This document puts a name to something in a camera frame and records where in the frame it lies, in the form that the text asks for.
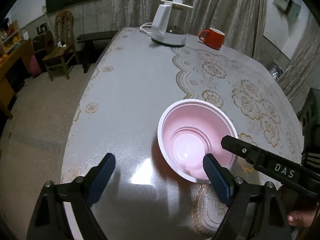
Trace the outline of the right hand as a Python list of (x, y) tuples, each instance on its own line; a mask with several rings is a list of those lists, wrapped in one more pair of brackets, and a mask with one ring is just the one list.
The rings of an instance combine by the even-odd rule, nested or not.
[(309, 228), (316, 215), (316, 209), (308, 211), (291, 211), (287, 214), (287, 221), (290, 226)]

